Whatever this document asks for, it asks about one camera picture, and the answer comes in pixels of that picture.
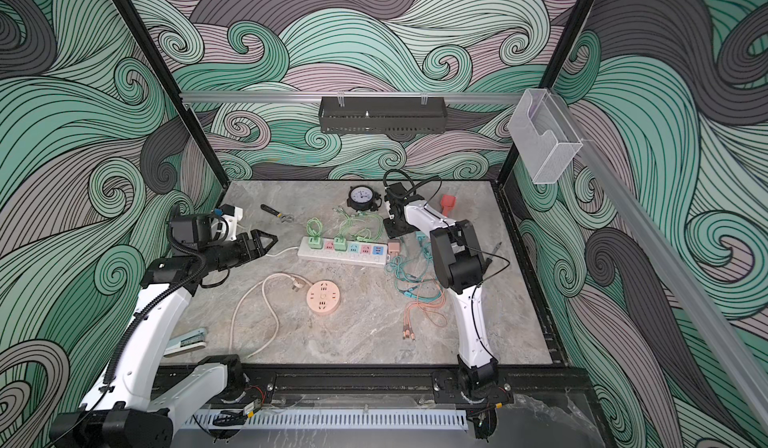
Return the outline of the white power strip coloured sockets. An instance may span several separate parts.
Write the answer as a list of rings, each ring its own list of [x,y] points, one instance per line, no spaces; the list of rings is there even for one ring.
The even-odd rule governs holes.
[[[312,249],[308,246],[308,236],[304,236],[298,246],[286,248],[280,254],[295,251],[303,260],[380,268],[389,262],[386,243],[352,241],[346,250],[337,251],[334,249],[333,238],[323,238],[323,241],[322,249]]]

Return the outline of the light green charger plug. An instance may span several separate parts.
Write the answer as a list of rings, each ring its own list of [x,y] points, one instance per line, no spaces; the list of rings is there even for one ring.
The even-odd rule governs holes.
[[[308,236],[308,246],[312,249],[322,249],[324,246],[323,241],[323,224],[317,217],[312,217],[306,222],[306,232]]]

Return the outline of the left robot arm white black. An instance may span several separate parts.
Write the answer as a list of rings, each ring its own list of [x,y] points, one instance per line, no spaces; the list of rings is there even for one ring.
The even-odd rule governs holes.
[[[217,355],[158,398],[155,377],[171,335],[211,272],[228,272],[269,253],[276,236],[238,230],[241,208],[182,214],[174,206],[166,225],[171,254],[146,269],[130,321],[110,359],[79,407],[55,417],[51,447],[168,447],[181,425],[209,400],[245,390],[236,355]]]

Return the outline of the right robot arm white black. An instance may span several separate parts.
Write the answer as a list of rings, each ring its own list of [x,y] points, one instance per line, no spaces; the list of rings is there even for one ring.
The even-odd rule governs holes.
[[[498,360],[489,347],[482,306],[482,288],[488,265],[473,224],[455,220],[430,206],[418,193],[426,184],[401,169],[387,170],[383,178],[383,225],[388,236],[414,232],[429,237],[433,269],[450,299],[459,328],[459,381],[469,397],[498,382]]]

